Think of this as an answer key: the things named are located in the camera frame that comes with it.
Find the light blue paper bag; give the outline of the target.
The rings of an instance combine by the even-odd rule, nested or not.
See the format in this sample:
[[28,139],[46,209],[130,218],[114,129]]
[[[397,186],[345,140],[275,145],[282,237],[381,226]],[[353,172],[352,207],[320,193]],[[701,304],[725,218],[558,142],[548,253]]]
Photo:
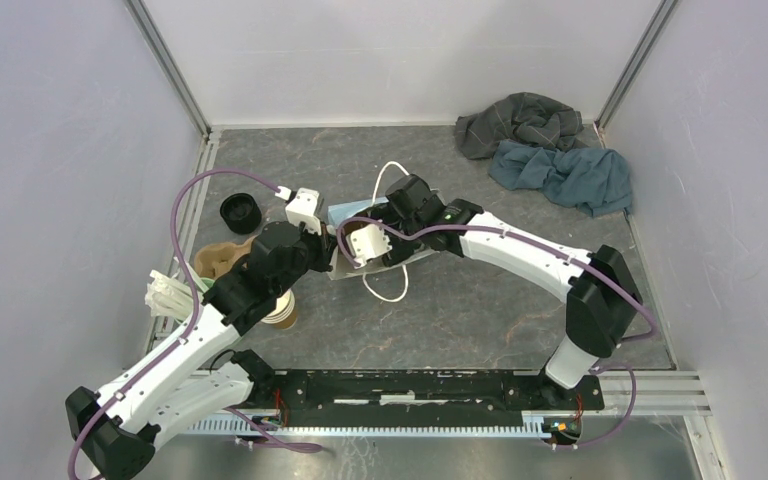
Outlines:
[[[408,170],[398,162],[389,161],[379,170],[369,200],[339,204],[328,208],[329,231],[345,225],[337,232],[337,238],[345,242],[348,254],[338,247],[335,250],[332,266],[328,274],[330,280],[345,280],[360,278],[367,291],[382,302],[397,303],[408,293],[410,278],[407,266],[418,260],[434,254],[428,247],[419,243],[411,246],[400,238],[390,236],[381,227],[355,221],[354,217],[366,214],[369,216],[375,207],[387,207],[387,200],[382,195],[381,183],[384,173],[395,168],[402,173],[403,179],[409,174]],[[403,277],[403,289],[394,298],[388,298],[378,293],[369,283],[368,276],[393,269],[400,269]]]

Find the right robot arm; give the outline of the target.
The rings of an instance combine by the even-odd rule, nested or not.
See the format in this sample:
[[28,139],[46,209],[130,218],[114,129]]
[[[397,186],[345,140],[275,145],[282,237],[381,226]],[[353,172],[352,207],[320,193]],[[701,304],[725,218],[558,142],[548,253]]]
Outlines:
[[562,408],[597,363],[626,340],[641,309],[638,286],[622,254],[590,252],[517,229],[464,199],[446,202],[416,175],[394,183],[385,202],[359,215],[345,240],[354,261],[406,263],[427,250],[499,267],[551,293],[565,306],[565,333],[537,382],[540,400]]

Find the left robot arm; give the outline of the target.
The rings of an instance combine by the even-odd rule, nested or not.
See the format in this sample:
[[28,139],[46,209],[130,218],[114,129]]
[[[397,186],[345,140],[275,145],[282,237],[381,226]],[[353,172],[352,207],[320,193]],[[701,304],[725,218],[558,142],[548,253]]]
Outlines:
[[189,382],[207,360],[235,344],[276,310],[304,275],[332,269],[335,236],[323,224],[266,225],[230,270],[195,297],[174,333],[126,372],[96,390],[79,387],[66,399],[74,443],[67,475],[84,455],[102,479],[132,479],[172,438],[213,414],[245,402],[266,405],[273,379],[236,354],[218,372]]

